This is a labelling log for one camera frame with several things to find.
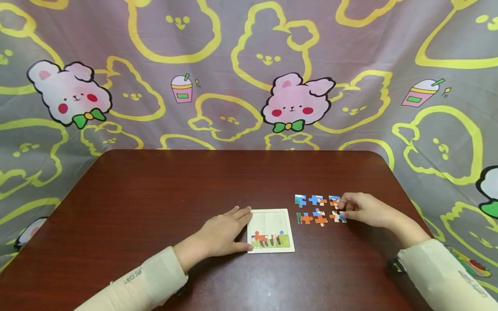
drink cup illustration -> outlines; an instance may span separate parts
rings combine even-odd
[[[445,82],[444,79],[427,79],[415,84],[406,95],[403,106],[420,107],[439,91],[439,85]]]
[[[177,103],[192,102],[192,81],[188,78],[190,74],[185,76],[176,76],[171,80],[171,89]]]

white puzzle board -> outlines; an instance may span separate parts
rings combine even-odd
[[[293,253],[294,239],[286,208],[253,209],[248,224],[249,254]]]

straw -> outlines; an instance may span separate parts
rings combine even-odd
[[[433,84],[431,84],[431,86],[432,86],[432,87],[435,87],[436,85],[440,85],[441,83],[443,83],[443,82],[445,82],[445,81],[446,81],[446,80],[444,80],[444,79],[440,79],[440,80],[438,80],[438,81],[434,82]]]

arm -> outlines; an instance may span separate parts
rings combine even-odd
[[[252,250],[235,237],[252,218],[250,207],[218,215],[195,234],[147,259],[79,306],[76,311],[150,311],[162,306],[188,280],[188,271],[208,257]]]
[[[496,311],[498,303],[439,241],[411,218],[364,193],[345,193],[346,218],[392,231],[405,249],[398,253],[408,276],[437,311]]]

hand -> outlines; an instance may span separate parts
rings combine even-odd
[[[374,196],[363,192],[344,193],[337,209],[346,209],[343,213],[345,218],[388,229],[391,229],[398,219],[407,217]]]
[[[251,244],[234,240],[251,218],[250,207],[240,209],[236,206],[208,220],[194,236],[206,247],[208,257],[247,252],[252,250]]]
[[[252,250],[251,244],[234,241],[251,218],[250,207],[240,209],[236,206],[211,218],[199,231],[176,244],[173,250],[183,271],[187,273],[208,257]]]

